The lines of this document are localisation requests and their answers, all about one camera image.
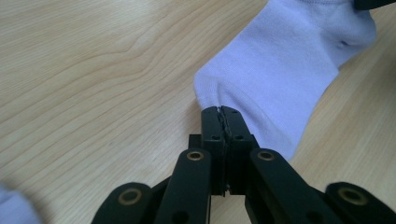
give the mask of wood grain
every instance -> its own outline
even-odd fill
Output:
[[[89,223],[115,187],[168,177],[200,132],[194,73],[266,4],[0,0],[0,181],[45,223]],[[373,11],[375,44],[319,102],[293,167],[347,181],[396,209],[396,6]],[[248,223],[242,197],[213,223]]]

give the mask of sock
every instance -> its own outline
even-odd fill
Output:
[[[375,40],[368,11],[352,0],[270,0],[195,75],[202,109],[239,110],[260,147],[289,160],[339,67]]]
[[[35,210],[20,193],[0,185],[0,224],[39,223]]]

